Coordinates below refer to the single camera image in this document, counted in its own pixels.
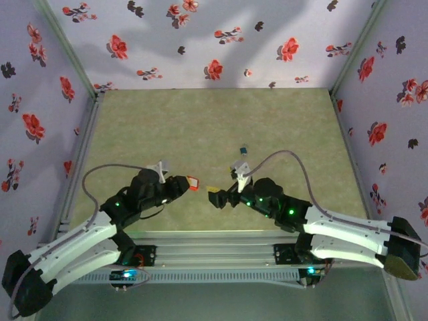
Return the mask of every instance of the small yellow object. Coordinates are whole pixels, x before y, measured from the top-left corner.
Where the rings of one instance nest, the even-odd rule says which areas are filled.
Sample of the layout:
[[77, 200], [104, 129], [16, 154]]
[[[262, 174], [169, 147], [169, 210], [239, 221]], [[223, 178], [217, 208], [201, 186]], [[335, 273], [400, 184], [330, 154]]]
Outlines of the small yellow object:
[[216, 193], [216, 192], [218, 192], [218, 191], [220, 191], [220, 189], [219, 189], [219, 188], [217, 188], [217, 187], [207, 186], [207, 192]]

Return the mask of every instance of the floral wallpaper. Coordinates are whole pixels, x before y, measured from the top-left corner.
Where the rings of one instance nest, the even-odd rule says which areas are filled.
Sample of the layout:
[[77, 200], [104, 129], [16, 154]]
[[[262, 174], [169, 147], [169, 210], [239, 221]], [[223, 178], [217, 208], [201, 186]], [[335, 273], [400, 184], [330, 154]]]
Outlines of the floral wallpaper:
[[103, 91], [330, 88], [374, 3], [48, 2], [93, 86]]
[[[47, 241], [68, 187], [90, 96], [49, 25], [25, 0], [0, 13], [0, 273]], [[0, 289], [0, 319], [9, 297]]]
[[[336, 99], [373, 213], [406, 218], [427, 242], [428, 35], [424, 0], [412, 4], [387, 1]], [[415, 320], [426, 320], [428, 257], [419, 278], [406, 289]]]

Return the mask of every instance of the vent grille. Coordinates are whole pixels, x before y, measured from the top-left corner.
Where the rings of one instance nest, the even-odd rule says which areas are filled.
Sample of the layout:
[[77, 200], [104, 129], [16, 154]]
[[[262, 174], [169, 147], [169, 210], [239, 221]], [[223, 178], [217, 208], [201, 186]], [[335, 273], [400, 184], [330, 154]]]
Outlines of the vent grille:
[[[287, 269], [284, 271], [266, 270], [151, 270], [149, 271], [152, 284], [165, 283], [241, 283], [241, 282], [291, 282], [298, 281], [298, 269]], [[99, 270], [86, 274], [73, 284], [133, 284], [143, 282], [148, 276], [142, 272], [135, 278], [126, 281], [110, 281], [110, 271]]]

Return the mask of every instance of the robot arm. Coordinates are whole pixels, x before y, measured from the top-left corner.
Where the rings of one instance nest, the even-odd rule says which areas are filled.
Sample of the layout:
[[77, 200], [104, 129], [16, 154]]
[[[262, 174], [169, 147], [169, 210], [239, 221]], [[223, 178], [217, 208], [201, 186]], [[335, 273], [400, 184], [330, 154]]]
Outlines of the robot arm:
[[417, 280], [421, 246], [400, 237], [381, 233], [391, 231], [420, 240], [409, 222], [394, 217], [392, 222], [349, 217], [331, 211], [321, 212], [313, 204], [285, 195], [269, 178], [253, 183], [247, 163], [231, 167], [237, 179], [228, 191], [209, 192], [217, 208], [240, 203], [273, 219], [284, 231], [299, 232], [295, 252], [302, 261], [340, 258], [370, 263], [397, 278]]
[[129, 187], [101, 205], [95, 217], [28, 255], [19, 250], [9, 256], [2, 286], [21, 316], [38, 312], [85, 274], [129, 262], [135, 244], [123, 229], [138, 221], [143, 211], [171, 203], [189, 188], [186, 177], [165, 179], [164, 169], [161, 162], [141, 169]]

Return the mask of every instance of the small red object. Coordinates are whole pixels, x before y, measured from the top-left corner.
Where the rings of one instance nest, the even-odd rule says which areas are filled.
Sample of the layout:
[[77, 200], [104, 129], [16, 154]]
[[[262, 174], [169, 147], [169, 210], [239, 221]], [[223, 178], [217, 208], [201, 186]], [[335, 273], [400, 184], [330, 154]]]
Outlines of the small red object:
[[197, 191], [199, 189], [199, 179], [196, 179], [195, 177], [188, 176], [187, 180], [189, 181], [190, 190]]

